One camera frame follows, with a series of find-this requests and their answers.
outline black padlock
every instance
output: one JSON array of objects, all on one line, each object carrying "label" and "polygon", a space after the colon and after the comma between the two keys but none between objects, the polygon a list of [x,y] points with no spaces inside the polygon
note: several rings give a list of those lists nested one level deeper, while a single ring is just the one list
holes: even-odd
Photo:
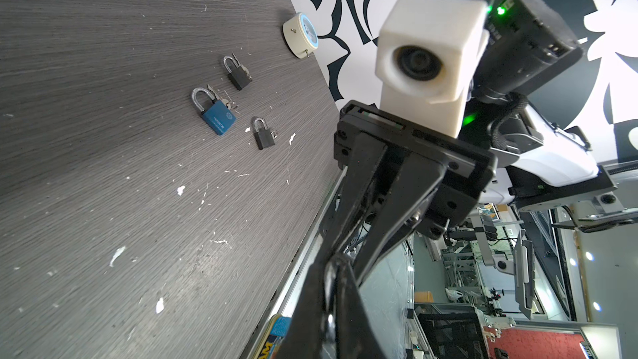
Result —
[{"label": "black padlock", "polygon": [[[235,66],[234,70],[230,69],[228,60],[230,60],[230,62]],[[242,63],[237,60],[235,53],[233,53],[232,57],[224,57],[224,67],[226,67],[226,70],[228,71],[228,79],[230,79],[230,81],[235,85],[237,90],[242,90],[253,80],[253,77],[250,76],[250,73],[248,72],[248,68],[244,67]]]},{"label": "black padlock", "polygon": [[[257,126],[257,121],[261,121],[264,124],[264,128],[260,131]],[[275,138],[277,137],[277,131],[271,132],[266,125],[266,121],[262,118],[255,118],[253,121],[253,126],[255,127],[255,140],[257,140],[257,147],[260,150],[264,148],[268,148],[270,146],[275,146]]]}]

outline green led light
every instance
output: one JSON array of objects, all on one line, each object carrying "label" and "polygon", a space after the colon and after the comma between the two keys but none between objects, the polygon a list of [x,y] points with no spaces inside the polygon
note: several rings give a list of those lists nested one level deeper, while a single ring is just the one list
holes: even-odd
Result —
[{"label": "green led light", "polygon": [[475,119],[477,119],[477,115],[479,115],[478,113],[474,113],[474,114],[470,114],[468,116],[466,116],[465,118],[463,118],[463,126],[467,125],[467,124],[471,124],[472,122],[474,122]]}]

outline padlock shackle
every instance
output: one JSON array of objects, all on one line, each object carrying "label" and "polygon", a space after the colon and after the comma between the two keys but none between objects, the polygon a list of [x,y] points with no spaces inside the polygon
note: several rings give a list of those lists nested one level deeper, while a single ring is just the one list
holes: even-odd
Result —
[{"label": "padlock shackle", "polygon": [[193,93],[191,93],[191,100],[193,101],[193,104],[195,105],[195,107],[197,107],[198,110],[200,110],[202,113],[205,111],[203,106],[201,104],[199,104],[199,101],[197,101],[197,93],[199,92],[204,92],[208,95],[208,97],[211,98],[213,104],[215,103],[215,101],[217,101],[217,99],[215,98],[215,96],[213,96],[213,94],[211,93],[210,90],[205,89],[205,88],[195,88],[193,89]]},{"label": "padlock shackle", "polygon": [[233,63],[233,65],[235,66],[235,68],[240,68],[241,67],[241,63],[239,62],[239,60],[237,60],[237,56],[235,56],[235,53],[233,53],[232,57],[231,56],[224,56],[224,67],[226,67],[226,70],[228,71],[228,74],[231,74],[232,71],[230,70],[230,67],[228,67],[228,64],[226,64],[226,61],[230,60],[230,62]]},{"label": "padlock shackle", "polygon": [[253,126],[255,127],[255,132],[259,132],[259,128],[257,127],[257,121],[261,121],[262,124],[264,125],[264,129],[268,129],[268,125],[266,125],[266,121],[264,121],[263,118],[255,118],[255,120],[253,121]]}]

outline black white patterned wall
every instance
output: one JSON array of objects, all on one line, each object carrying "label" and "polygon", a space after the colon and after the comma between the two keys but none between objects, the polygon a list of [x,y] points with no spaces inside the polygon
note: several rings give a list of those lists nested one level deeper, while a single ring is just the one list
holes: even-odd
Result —
[{"label": "black white patterned wall", "polygon": [[[338,107],[379,104],[378,32],[396,0],[291,0],[320,36],[316,59]],[[578,125],[600,163],[638,160],[638,0],[545,0],[586,57],[530,96],[550,121]]]}]

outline blue padlock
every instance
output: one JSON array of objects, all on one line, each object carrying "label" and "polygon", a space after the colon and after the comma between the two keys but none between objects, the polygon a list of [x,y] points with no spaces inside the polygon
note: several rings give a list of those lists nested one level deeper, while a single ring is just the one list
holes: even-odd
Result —
[{"label": "blue padlock", "polygon": [[[203,106],[197,101],[197,93],[204,92],[212,100],[212,107],[204,110]],[[237,119],[233,113],[224,105],[221,100],[217,100],[213,94],[204,88],[195,88],[191,93],[193,104],[200,110],[202,118],[206,124],[212,128],[215,133],[222,135],[235,123]]]}]

